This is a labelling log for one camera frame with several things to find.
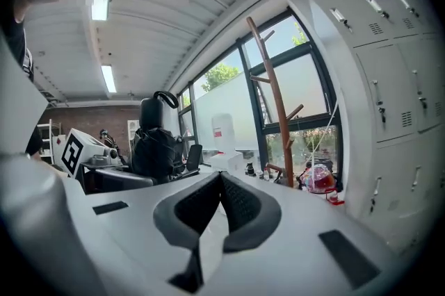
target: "metal rack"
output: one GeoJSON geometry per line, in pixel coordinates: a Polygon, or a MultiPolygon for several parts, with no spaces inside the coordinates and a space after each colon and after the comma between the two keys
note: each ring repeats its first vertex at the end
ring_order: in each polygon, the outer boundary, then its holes
{"type": "Polygon", "coordinates": [[[43,159],[51,159],[51,164],[54,164],[53,137],[62,133],[62,124],[53,123],[52,120],[49,120],[49,123],[38,124],[37,128],[41,131],[44,131],[45,129],[49,130],[48,138],[42,139],[44,147],[49,145],[49,154],[41,154],[40,157],[43,159]],[[54,134],[53,129],[58,129],[58,133],[54,134]]]}

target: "black bag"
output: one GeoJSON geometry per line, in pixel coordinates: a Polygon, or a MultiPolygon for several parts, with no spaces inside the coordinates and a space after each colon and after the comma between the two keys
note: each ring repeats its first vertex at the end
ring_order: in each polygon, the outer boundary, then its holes
{"type": "Polygon", "coordinates": [[[158,183],[168,182],[173,173],[175,144],[171,132],[162,128],[163,99],[177,108],[177,98],[169,92],[157,91],[153,98],[140,103],[140,128],[131,141],[131,170],[135,174],[152,177],[158,183]]]}

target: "fluorescent light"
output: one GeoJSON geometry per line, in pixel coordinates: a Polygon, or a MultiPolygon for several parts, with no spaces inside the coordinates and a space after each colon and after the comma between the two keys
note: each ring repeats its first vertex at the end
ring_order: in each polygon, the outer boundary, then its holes
{"type": "Polygon", "coordinates": [[[91,5],[91,19],[93,21],[106,21],[108,18],[108,4],[110,0],[93,0],[91,5]]]}
{"type": "Polygon", "coordinates": [[[102,74],[104,75],[106,88],[108,92],[116,93],[116,86],[114,86],[113,71],[111,70],[111,65],[102,65],[102,74]]]}

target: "red brick wall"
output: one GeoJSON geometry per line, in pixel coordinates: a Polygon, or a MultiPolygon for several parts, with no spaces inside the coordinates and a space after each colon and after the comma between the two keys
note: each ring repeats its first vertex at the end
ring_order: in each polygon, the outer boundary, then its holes
{"type": "Polygon", "coordinates": [[[122,155],[128,156],[127,120],[139,119],[139,107],[52,108],[43,113],[39,124],[48,123],[50,118],[55,123],[62,123],[62,131],[66,135],[75,128],[98,139],[101,129],[106,129],[119,145],[122,155]]]}

